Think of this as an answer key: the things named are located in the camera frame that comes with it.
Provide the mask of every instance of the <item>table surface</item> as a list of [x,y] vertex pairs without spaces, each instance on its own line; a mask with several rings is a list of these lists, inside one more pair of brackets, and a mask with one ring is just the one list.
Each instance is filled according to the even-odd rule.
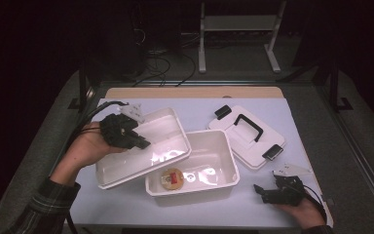
[[[277,159],[258,171],[247,168],[237,160],[240,182],[231,191],[220,193],[201,192],[157,199],[145,191],[144,177],[102,190],[97,186],[95,166],[84,168],[77,178],[82,189],[71,209],[76,223],[175,228],[270,229],[297,226],[289,215],[270,204],[263,204],[260,195],[253,189],[254,183],[265,189],[276,189],[272,171],[285,163],[312,169],[287,101],[279,88],[114,88],[107,92],[106,97],[101,101],[119,98],[121,101],[141,103],[144,113],[171,107],[185,132],[206,129],[215,118],[214,111],[224,104],[231,107],[241,105],[282,134],[286,145]],[[111,106],[101,111],[95,120],[113,112],[113,108]],[[300,178],[305,185],[321,194],[314,174],[300,175]],[[327,206],[325,208],[328,224],[333,225]]]

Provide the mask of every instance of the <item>shirt sleeve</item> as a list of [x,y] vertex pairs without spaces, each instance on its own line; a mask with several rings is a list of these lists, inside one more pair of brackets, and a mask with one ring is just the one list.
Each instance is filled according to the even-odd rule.
[[333,234],[333,230],[330,226],[323,225],[302,230],[302,234]]
[[66,216],[80,190],[46,178],[16,222],[4,233],[61,233]]

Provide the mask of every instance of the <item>human hand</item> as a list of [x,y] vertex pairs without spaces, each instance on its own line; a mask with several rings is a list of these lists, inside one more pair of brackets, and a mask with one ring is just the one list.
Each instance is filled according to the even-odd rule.
[[107,144],[101,135],[99,123],[92,122],[83,128],[82,133],[69,146],[50,179],[72,186],[81,169],[98,162],[107,154],[126,150]]
[[302,229],[326,225],[315,204],[306,198],[297,207],[279,204],[275,204],[275,207],[295,217]]

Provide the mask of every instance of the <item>black handle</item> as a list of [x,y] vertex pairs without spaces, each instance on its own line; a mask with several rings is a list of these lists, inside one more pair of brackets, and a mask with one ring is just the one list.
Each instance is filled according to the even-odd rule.
[[249,119],[248,119],[247,117],[245,117],[245,115],[243,115],[243,114],[240,114],[240,115],[238,116],[238,118],[236,119],[236,121],[235,121],[235,125],[236,125],[236,126],[239,124],[239,121],[240,121],[241,119],[245,120],[247,124],[249,124],[251,127],[253,127],[254,129],[256,129],[256,130],[259,132],[259,134],[257,135],[257,137],[254,139],[254,141],[256,141],[256,142],[259,141],[259,138],[260,138],[260,137],[262,136],[262,134],[263,134],[263,129],[260,128],[258,125],[256,125],[253,121],[249,120]]

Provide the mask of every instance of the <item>dark background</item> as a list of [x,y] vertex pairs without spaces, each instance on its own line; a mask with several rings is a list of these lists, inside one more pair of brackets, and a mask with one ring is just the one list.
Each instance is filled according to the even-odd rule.
[[[142,9],[137,11],[142,22],[134,21],[134,4]],[[225,14],[246,14],[251,4],[257,5],[209,4],[209,11]],[[177,32],[199,30],[199,15],[200,3],[191,1],[1,0],[0,198],[60,89],[83,60],[95,64],[93,72],[106,79],[126,79],[143,69],[142,50],[132,43],[135,23],[176,48]],[[339,68],[353,78],[374,111],[374,0],[290,0],[280,31],[303,34],[298,65],[333,50]],[[121,65],[112,69],[110,63]]]

